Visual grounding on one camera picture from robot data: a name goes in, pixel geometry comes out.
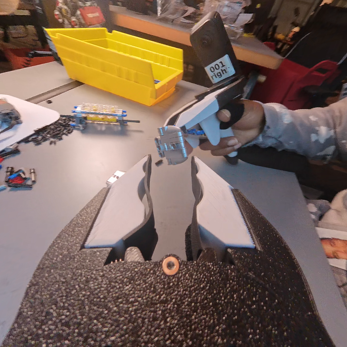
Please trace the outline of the grey motor with orange end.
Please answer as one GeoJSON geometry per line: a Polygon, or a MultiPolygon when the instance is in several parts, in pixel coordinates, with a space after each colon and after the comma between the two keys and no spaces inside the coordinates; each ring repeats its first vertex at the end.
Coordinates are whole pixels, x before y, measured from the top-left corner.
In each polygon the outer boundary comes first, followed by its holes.
{"type": "Polygon", "coordinates": [[[0,133],[4,133],[14,126],[22,124],[21,115],[18,110],[7,101],[0,99],[0,133]]]}

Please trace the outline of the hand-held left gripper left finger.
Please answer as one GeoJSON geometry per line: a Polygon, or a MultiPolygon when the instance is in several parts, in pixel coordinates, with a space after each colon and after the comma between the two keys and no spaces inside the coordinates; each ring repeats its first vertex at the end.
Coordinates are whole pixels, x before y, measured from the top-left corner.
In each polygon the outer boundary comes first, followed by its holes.
{"type": "Polygon", "coordinates": [[[150,195],[151,155],[146,155],[108,187],[84,241],[85,249],[111,248],[114,259],[125,259],[136,247],[150,261],[158,242],[150,195]]]}

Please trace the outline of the pile of small mixed pieces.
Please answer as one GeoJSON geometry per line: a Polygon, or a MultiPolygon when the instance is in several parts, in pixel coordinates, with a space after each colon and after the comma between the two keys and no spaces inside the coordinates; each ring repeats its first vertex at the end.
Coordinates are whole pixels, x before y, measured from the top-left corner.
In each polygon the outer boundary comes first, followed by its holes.
{"type": "MultiPolygon", "coordinates": [[[[2,163],[5,159],[12,157],[14,155],[20,154],[19,144],[15,143],[13,145],[5,147],[0,152],[0,168],[2,168],[2,163]]],[[[26,170],[20,168],[16,170],[12,166],[6,167],[4,183],[0,185],[0,191],[5,191],[9,189],[32,189],[37,182],[37,173],[34,168],[26,170]]]]}

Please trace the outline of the silver engine block piece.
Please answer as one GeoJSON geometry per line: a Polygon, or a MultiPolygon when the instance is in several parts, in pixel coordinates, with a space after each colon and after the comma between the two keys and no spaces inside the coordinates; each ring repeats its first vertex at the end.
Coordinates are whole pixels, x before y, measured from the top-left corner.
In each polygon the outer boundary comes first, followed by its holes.
{"type": "Polygon", "coordinates": [[[158,134],[154,141],[159,157],[166,158],[168,165],[184,163],[188,158],[188,152],[182,130],[168,125],[158,128],[158,134]]]}
{"type": "Polygon", "coordinates": [[[120,177],[125,174],[125,171],[117,170],[112,176],[106,181],[106,186],[110,187],[114,182],[116,182],[120,177]]]}

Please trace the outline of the person's right hand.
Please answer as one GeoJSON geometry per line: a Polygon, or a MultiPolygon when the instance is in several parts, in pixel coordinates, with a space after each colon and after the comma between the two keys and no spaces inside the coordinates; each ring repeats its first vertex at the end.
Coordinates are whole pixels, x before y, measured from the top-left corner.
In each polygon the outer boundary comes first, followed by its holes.
{"type": "Polygon", "coordinates": [[[241,146],[252,142],[265,127],[265,115],[262,104],[240,99],[230,102],[226,108],[217,112],[217,117],[227,127],[232,128],[233,136],[221,138],[217,145],[208,140],[200,143],[201,150],[210,151],[214,156],[226,156],[236,152],[241,146]]]}

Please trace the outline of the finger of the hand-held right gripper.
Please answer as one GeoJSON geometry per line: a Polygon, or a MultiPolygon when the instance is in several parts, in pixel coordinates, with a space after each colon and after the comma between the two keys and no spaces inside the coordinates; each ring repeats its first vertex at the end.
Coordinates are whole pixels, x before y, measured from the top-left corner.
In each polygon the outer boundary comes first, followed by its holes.
{"type": "MultiPolygon", "coordinates": [[[[190,102],[188,102],[186,105],[175,111],[167,120],[166,120],[166,126],[177,126],[176,122],[178,121],[181,113],[186,111],[187,109],[190,109],[195,103],[197,103],[197,99],[194,99],[190,102]]],[[[184,124],[186,124],[187,121],[185,121],[182,125],[179,125],[177,127],[183,127],[184,124]]]]}
{"type": "Polygon", "coordinates": [[[177,111],[178,117],[175,126],[178,128],[192,128],[195,124],[200,124],[201,128],[217,129],[217,118],[213,114],[219,110],[217,97],[222,95],[224,90],[217,90],[207,94],[201,100],[193,100],[177,111]]]}

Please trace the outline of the transparent brick assembly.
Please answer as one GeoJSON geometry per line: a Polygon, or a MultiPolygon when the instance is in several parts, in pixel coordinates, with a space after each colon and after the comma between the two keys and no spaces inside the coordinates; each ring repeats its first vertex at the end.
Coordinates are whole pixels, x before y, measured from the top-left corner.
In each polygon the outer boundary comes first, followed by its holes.
{"type": "Polygon", "coordinates": [[[60,115],[70,119],[75,129],[84,130],[89,123],[125,126],[129,123],[140,123],[139,120],[128,119],[127,111],[114,105],[83,103],[74,106],[68,115],[60,115]]]}

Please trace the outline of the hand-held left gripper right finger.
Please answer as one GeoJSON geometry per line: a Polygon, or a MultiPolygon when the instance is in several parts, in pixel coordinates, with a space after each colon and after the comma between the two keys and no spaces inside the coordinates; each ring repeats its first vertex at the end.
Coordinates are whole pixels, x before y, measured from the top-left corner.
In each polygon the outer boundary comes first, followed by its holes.
{"type": "Polygon", "coordinates": [[[195,202],[185,234],[187,260],[197,260],[207,248],[220,262],[228,249],[255,249],[233,187],[196,156],[191,160],[191,176],[195,202]]]}

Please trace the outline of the pile of black pins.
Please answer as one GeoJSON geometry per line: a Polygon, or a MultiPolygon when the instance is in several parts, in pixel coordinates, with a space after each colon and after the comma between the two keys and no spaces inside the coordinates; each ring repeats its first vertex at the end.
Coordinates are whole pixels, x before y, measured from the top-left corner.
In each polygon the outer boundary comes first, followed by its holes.
{"type": "Polygon", "coordinates": [[[19,143],[33,143],[38,146],[49,141],[55,144],[57,141],[63,140],[63,136],[69,136],[74,131],[75,127],[71,125],[74,122],[72,116],[61,115],[57,121],[36,129],[32,135],[20,140],[19,143]]]}

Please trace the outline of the pale patterned cloth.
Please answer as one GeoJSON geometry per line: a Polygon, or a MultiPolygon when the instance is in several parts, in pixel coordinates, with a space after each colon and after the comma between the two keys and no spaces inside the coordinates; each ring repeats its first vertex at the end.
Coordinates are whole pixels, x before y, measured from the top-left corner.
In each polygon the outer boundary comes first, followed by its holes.
{"type": "Polygon", "coordinates": [[[338,231],[347,231],[347,190],[336,194],[332,202],[306,199],[314,225],[338,231]]]}

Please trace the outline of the person's black clothing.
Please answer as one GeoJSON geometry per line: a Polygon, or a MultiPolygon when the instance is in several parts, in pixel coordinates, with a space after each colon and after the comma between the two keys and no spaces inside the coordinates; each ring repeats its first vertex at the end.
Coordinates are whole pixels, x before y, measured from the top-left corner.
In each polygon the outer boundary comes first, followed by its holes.
{"type": "Polygon", "coordinates": [[[347,188],[346,163],[337,160],[323,163],[293,152],[256,145],[240,148],[237,158],[256,166],[292,172],[302,186],[321,191],[321,197],[328,201],[347,188]]]}

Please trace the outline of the person's right forearm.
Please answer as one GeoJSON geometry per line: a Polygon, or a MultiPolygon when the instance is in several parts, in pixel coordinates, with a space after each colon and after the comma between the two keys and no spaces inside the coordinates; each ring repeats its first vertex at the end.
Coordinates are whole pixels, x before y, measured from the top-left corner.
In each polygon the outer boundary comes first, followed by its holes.
{"type": "Polygon", "coordinates": [[[287,150],[323,162],[346,162],[347,98],[312,109],[289,110],[278,103],[262,106],[265,127],[250,145],[287,150]]]}

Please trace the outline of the wooden background table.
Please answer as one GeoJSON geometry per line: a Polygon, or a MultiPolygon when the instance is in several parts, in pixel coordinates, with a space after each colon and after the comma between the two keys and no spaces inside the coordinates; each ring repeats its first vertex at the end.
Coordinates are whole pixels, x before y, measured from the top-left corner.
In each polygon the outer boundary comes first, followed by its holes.
{"type": "MultiPolygon", "coordinates": [[[[109,10],[113,23],[119,27],[191,47],[191,29],[164,23],[114,5],[109,5],[109,10]]],[[[238,60],[270,69],[278,69],[284,59],[255,37],[241,37],[232,41],[232,47],[238,60]]]]}

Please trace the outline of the yellow storage bin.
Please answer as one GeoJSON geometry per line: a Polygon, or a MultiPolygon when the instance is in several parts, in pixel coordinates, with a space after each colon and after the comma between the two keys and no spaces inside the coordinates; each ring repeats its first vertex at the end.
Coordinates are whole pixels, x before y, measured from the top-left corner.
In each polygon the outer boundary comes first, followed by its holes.
{"type": "Polygon", "coordinates": [[[169,97],[183,50],[106,28],[46,29],[68,76],[146,106],[169,97]]]}

